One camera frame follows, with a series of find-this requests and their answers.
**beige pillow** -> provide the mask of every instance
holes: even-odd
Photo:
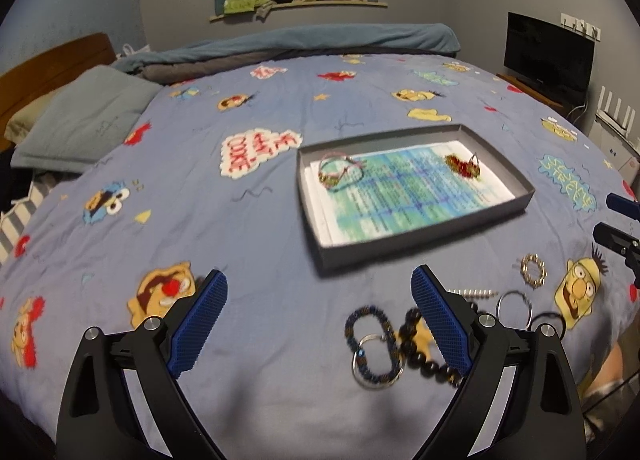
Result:
[[[64,89],[65,86],[61,86],[57,90],[49,91],[49,93],[32,100],[20,111],[17,111],[7,123],[4,137],[16,145],[22,142],[44,110],[49,107],[53,98]]]

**gray pillow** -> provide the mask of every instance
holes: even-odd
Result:
[[[109,66],[87,70],[51,101],[11,166],[84,172],[127,138],[161,89]]]

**tv stand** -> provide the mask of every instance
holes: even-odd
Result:
[[[500,77],[502,80],[506,80],[511,86],[518,88],[523,93],[526,93],[530,97],[535,98],[538,102],[542,102],[542,104],[544,104],[545,106],[550,107],[556,113],[562,115],[562,117],[566,118],[566,116],[569,114],[569,110],[566,107],[564,107],[562,104],[554,100],[551,100],[550,98],[546,97],[539,91],[536,91],[530,86],[527,86],[521,80],[518,80],[516,77],[513,77],[513,75],[504,75],[504,74],[496,74],[496,75]]]

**green clothing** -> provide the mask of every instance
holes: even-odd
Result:
[[[269,0],[225,0],[225,15],[253,12]]]

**wooden headboard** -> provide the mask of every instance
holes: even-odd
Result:
[[[11,146],[4,130],[14,113],[89,68],[115,60],[109,37],[99,33],[56,46],[0,75],[0,151]]]

